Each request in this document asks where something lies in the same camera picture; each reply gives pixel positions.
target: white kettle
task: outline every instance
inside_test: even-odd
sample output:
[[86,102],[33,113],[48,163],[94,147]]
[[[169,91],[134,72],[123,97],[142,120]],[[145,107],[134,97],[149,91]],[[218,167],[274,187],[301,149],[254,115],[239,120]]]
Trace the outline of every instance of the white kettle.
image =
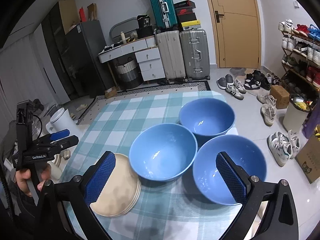
[[71,119],[69,110],[65,110],[63,107],[53,114],[50,121],[45,126],[49,133],[59,132],[65,129],[70,131],[70,135],[76,135],[79,140],[81,138],[82,132]]

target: teal suitcase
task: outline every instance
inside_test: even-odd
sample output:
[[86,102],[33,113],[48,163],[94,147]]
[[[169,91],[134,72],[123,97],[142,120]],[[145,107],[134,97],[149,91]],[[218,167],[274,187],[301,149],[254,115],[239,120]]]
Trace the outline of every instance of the teal suitcase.
[[178,24],[173,0],[151,0],[156,24],[160,29],[172,28]]

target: blue plaid tablecloth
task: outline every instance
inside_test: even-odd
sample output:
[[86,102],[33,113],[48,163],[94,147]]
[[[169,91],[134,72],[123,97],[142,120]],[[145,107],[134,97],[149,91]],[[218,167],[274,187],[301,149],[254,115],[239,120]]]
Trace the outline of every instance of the blue plaid tablecloth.
[[[105,151],[128,156],[133,140],[145,129],[165,122],[177,123],[187,102],[202,98],[225,98],[215,91],[161,94],[107,103],[79,141],[60,181],[82,175]],[[233,127],[228,133],[237,134]],[[141,179],[139,200],[124,216],[97,215],[113,240],[214,240],[219,239],[241,208],[207,200],[197,189],[190,168],[179,179],[159,183]],[[85,238],[68,205],[76,232]]]

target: drawer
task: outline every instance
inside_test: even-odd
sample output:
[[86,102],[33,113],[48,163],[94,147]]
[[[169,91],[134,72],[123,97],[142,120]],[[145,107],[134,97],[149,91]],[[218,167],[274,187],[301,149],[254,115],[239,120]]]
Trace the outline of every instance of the drawer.
[[158,78],[165,78],[163,68],[150,69],[147,71],[141,72],[143,80],[153,80]]
[[146,49],[147,48],[147,42],[145,39],[141,41],[135,41],[130,44],[121,46],[122,54],[129,54],[131,52],[135,52],[138,50]]
[[120,56],[122,56],[121,48],[116,48],[99,55],[99,59],[101,63],[104,63]]
[[143,62],[147,60],[153,60],[160,58],[160,53],[158,48],[146,49],[135,53],[137,62]]
[[141,72],[147,71],[147,70],[150,70],[150,69],[157,69],[157,68],[163,69],[162,61],[161,61],[160,58],[159,59],[140,62],[139,63],[139,67],[140,67]]
[[156,45],[156,39],[154,37],[146,39],[148,48],[151,48]]

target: blue bowl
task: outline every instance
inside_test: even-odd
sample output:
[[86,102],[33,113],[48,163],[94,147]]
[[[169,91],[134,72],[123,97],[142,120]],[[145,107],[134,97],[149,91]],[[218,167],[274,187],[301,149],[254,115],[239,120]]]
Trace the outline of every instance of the blue bowl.
[[266,160],[261,150],[252,141],[238,135],[222,135],[205,143],[193,163],[193,178],[201,193],[212,202],[236,205],[227,185],[216,168],[219,152],[226,152],[236,165],[249,174],[265,180]]
[[185,104],[179,113],[180,123],[192,131],[199,146],[226,134],[235,123],[235,113],[227,103],[215,98],[200,98]]
[[145,179],[169,181],[183,174],[198,150],[195,136],[175,123],[162,123],[143,131],[132,143],[129,161]]

